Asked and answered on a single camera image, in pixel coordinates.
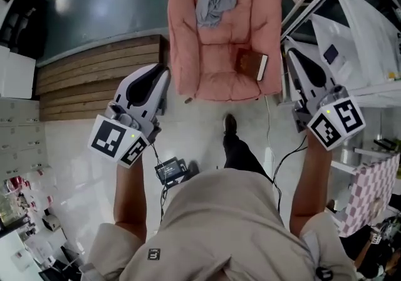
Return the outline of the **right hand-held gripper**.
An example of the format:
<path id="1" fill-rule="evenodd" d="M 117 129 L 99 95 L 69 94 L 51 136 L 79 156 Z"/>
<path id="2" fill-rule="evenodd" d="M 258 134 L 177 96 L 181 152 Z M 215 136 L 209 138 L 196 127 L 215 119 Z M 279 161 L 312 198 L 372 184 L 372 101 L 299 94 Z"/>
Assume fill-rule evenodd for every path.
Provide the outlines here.
<path id="1" fill-rule="evenodd" d="M 294 46 L 284 53 L 289 92 L 297 131 L 306 129 L 330 151 L 362 131 L 365 120 L 344 86 L 336 86 L 332 72 Z"/>

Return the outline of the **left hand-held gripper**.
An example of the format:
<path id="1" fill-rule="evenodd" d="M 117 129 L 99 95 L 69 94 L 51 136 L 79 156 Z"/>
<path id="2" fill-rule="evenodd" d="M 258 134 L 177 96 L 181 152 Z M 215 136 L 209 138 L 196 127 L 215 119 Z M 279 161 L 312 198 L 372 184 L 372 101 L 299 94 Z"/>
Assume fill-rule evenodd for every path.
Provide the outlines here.
<path id="1" fill-rule="evenodd" d="M 132 167 L 160 132 L 170 70 L 162 63 L 139 68 L 119 84 L 114 100 L 95 119 L 88 148 L 109 161 Z"/>

